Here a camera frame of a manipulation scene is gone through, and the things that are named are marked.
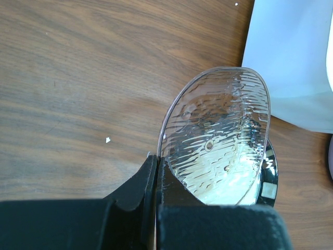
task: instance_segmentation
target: wood grain surface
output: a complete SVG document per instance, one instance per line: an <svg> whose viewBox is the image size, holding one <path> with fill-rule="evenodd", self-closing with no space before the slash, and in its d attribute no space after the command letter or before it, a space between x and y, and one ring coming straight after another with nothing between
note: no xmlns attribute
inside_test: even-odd
<svg viewBox="0 0 333 250"><path fill-rule="evenodd" d="M0 200L104 197L133 175L182 87L240 66L253 0L235 2L0 0ZM271 122L296 249L333 249L328 138Z"/></svg>

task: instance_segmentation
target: purple object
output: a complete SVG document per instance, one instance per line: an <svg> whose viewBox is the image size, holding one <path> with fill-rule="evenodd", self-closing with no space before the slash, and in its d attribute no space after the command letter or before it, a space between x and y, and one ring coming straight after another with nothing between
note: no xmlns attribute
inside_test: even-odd
<svg viewBox="0 0 333 250"><path fill-rule="evenodd" d="M331 138L331 143L329 144L328 149L328 167L333 178L333 136Z"/></svg>

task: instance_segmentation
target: white object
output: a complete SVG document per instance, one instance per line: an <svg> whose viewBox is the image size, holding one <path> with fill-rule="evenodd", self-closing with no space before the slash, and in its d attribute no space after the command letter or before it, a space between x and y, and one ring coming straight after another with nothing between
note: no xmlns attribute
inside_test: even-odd
<svg viewBox="0 0 333 250"><path fill-rule="evenodd" d="M333 0L255 0L242 66L265 80L271 114L333 133Z"/></svg>

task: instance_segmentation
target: wooden table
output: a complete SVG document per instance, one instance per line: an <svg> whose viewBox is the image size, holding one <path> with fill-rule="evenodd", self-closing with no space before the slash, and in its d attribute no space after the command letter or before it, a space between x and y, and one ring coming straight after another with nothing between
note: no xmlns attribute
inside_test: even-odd
<svg viewBox="0 0 333 250"><path fill-rule="evenodd" d="M237 3L1 0L0 199L103 197L133 175L182 87L240 66L253 0ZM328 138L272 118L297 249L333 249Z"/></svg>

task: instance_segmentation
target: brown tabletop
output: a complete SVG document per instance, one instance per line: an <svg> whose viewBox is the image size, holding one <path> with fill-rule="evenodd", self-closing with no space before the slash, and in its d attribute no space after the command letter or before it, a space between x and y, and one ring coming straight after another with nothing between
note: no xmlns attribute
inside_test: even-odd
<svg viewBox="0 0 333 250"><path fill-rule="evenodd" d="M191 78L241 65L252 6L1 0L0 200L112 192L156 152L164 114ZM297 249L333 249L328 138L272 118L275 207Z"/></svg>

